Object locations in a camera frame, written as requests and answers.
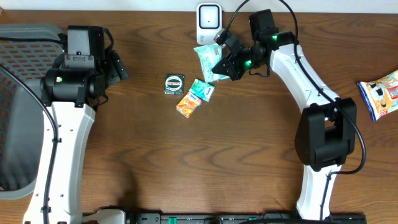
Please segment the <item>teal small snack packet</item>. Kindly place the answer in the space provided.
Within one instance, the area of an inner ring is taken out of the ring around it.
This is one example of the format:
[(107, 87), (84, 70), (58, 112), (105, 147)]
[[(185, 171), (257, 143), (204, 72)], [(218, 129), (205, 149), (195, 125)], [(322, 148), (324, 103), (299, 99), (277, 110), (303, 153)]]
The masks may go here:
[(229, 76), (214, 73), (212, 71), (212, 68), (221, 60), (222, 48), (218, 44), (195, 47), (194, 51), (197, 53), (200, 60), (205, 82), (211, 83), (229, 78)]

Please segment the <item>teal gum box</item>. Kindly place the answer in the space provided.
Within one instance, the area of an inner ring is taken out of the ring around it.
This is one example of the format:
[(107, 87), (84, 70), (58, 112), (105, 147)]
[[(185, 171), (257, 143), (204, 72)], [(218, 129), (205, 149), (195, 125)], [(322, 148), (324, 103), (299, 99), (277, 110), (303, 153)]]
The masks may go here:
[(199, 79), (195, 79), (189, 89), (189, 92), (193, 93), (206, 102), (210, 102), (211, 97), (215, 92), (215, 87)]

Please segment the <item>orange snack packet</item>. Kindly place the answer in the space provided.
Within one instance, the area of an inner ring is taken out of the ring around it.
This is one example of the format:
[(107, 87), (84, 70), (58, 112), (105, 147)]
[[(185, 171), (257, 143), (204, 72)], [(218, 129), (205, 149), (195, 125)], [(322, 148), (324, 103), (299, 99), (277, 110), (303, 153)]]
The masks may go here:
[(176, 110), (180, 112), (184, 117), (191, 117), (192, 113), (201, 105), (202, 100), (188, 92), (182, 100), (176, 105)]

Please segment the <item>round black white container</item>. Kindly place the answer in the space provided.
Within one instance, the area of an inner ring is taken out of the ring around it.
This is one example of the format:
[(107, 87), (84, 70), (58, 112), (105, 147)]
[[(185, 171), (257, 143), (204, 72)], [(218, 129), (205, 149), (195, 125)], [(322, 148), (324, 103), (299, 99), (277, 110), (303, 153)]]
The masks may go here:
[(164, 93), (166, 95), (182, 95), (184, 89), (184, 81), (184, 75), (166, 75)]

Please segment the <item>cream snack bag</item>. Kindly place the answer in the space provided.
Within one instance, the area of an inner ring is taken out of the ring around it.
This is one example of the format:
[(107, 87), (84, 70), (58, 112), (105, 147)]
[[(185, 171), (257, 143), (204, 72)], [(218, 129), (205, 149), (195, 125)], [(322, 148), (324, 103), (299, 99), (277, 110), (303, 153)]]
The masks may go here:
[(397, 70), (371, 82), (357, 83), (372, 121), (397, 111)]

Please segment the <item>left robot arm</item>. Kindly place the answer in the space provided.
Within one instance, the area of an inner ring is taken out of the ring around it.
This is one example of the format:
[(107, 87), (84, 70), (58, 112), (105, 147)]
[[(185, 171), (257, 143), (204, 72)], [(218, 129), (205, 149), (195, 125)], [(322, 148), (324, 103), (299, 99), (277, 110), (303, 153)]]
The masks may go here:
[(66, 51), (40, 81), (44, 136), (33, 196), (24, 223), (83, 223), (85, 149), (106, 89), (128, 78), (107, 28), (69, 26)]

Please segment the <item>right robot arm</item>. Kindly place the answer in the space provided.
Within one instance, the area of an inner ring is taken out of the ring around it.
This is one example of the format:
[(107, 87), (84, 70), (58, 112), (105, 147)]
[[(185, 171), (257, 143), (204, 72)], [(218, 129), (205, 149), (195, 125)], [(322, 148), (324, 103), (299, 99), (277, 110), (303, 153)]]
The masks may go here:
[(262, 65), (276, 73), (298, 105), (301, 117), (295, 135), (295, 150), (304, 165), (303, 183), (295, 209), (300, 218), (325, 221), (330, 218), (330, 197), (337, 173), (354, 150), (356, 105), (330, 90), (311, 67), (296, 32), (281, 32), (271, 10), (249, 16), (253, 46), (245, 47), (228, 29), (214, 41), (228, 53), (212, 68), (213, 73), (239, 80)]

